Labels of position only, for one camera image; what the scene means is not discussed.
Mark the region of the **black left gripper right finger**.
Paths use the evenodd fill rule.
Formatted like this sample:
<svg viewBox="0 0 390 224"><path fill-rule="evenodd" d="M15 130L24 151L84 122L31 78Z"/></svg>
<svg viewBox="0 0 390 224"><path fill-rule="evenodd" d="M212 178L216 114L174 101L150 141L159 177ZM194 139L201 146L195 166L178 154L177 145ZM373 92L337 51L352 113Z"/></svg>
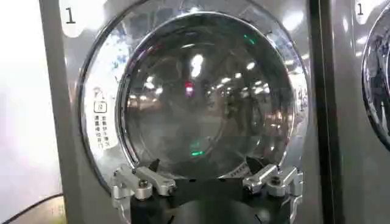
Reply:
<svg viewBox="0 0 390 224"><path fill-rule="evenodd" d="M288 196L291 210L296 210L303 199L303 172L296 166L280 168L264 158L247 156L251 175L243 178L243 187L252 195L266 189L273 197Z"/></svg>

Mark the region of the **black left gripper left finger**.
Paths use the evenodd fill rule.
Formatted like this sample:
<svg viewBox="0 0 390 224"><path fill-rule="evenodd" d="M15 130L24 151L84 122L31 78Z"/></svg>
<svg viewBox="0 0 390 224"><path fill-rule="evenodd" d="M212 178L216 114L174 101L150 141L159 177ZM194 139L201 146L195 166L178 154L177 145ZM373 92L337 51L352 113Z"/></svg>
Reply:
<svg viewBox="0 0 390 224"><path fill-rule="evenodd" d="M177 189L176 181L157 173L160 160L155 159L148 166L131 168L120 165L113 173L111 199L113 207L121 212L130 208L130 198L139 201L150 199L154 190L159 196L169 197Z"/></svg>

